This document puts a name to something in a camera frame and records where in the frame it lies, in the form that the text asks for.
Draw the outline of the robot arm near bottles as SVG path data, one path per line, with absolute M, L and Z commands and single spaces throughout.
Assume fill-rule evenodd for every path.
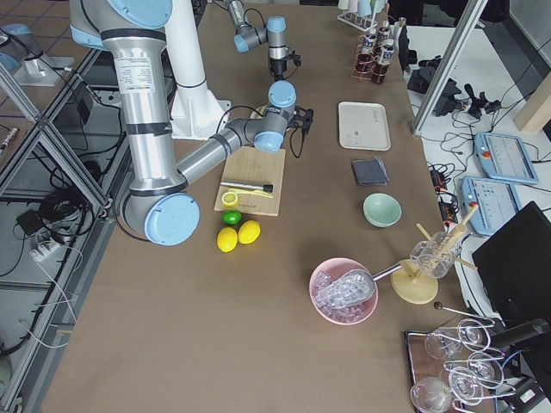
M 249 52 L 257 46 L 268 45 L 268 67 L 270 75 L 276 80 L 285 80 L 288 61 L 292 60 L 300 67 L 300 55 L 292 52 L 287 43 L 287 23 L 283 16 L 273 16 L 263 21 L 262 26 L 255 27 L 246 17 L 242 1 L 224 1 L 226 11 L 235 28 L 233 43 L 237 52 Z

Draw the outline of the robot arm near lemons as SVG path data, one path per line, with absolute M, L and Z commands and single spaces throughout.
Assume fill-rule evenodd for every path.
M 134 170 L 124 220 L 153 243 L 182 243 L 200 218 L 188 185 L 244 145 L 278 151 L 295 88 L 274 82 L 264 116 L 220 127 L 190 2 L 73 1 L 70 12 L 73 39 L 114 58 Z

